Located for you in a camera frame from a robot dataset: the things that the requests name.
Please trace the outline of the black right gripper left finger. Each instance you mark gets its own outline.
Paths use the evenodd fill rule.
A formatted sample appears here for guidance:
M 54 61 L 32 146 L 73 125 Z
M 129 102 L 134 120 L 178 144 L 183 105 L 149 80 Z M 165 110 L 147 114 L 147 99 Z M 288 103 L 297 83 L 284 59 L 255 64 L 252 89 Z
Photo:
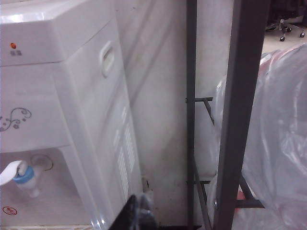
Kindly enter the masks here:
M 116 230 L 140 230 L 140 202 L 131 195 L 115 219 Z

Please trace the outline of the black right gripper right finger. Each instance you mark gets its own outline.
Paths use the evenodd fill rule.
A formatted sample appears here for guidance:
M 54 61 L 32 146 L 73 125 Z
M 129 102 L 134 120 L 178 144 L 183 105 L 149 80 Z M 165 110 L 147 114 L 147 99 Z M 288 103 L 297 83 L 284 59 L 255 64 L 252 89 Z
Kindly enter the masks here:
M 154 216 L 154 196 L 153 191 L 147 191 L 139 199 L 139 229 L 157 230 L 158 224 Z

